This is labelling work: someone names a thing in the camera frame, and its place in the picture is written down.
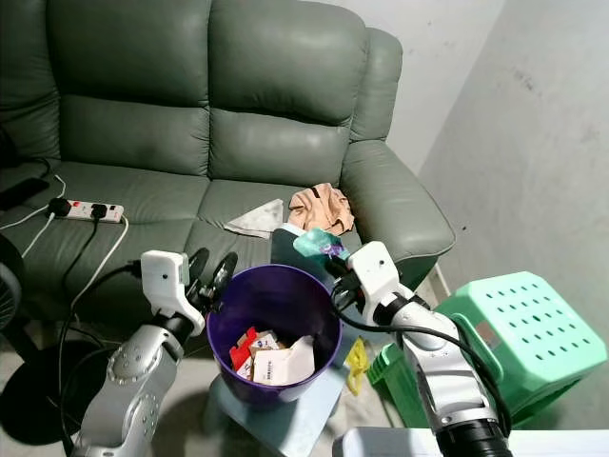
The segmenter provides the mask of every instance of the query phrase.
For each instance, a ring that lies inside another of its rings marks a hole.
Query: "sofa backrest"
[[[336,185],[349,142],[390,126],[400,44],[342,8],[1,2],[0,122],[28,155]]]

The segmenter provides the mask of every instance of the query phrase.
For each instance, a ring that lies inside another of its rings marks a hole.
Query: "sofa armrest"
[[[416,286],[438,256],[455,243],[455,234],[436,202],[384,141],[366,140],[348,147],[341,190],[363,243],[384,242],[403,274],[407,264],[419,265],[418,271],[407,271],[408,277],[403,277],[409,286]]]

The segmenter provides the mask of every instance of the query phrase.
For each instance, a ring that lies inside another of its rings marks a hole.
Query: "white cloth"
[[[267,240],[283,222],[284,202],[278,198],[226,223],[225,229]]]

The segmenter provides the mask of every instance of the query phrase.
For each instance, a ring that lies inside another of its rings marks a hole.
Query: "beige cloth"
[[[291,212],[287,222],[301,229],[318,228],[334,235],[353,229],[354,217],[349,201],[328,183],[296,192],[289,208]]]

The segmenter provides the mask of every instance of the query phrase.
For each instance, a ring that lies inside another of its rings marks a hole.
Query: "power strip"
[[[81,221],[92,221],[91,211],[93,205],[104,205],[106,206],[106,215],[102,217],[100,222],[110,222],[118,224],[121,222],[121,217],[125,209],[120,205],[109,205],[108,203],[94,204],[91,202],[81,202],[80,200],[68,200],[70,205],[69,213],[64,216],[64,219],[77,219]]]

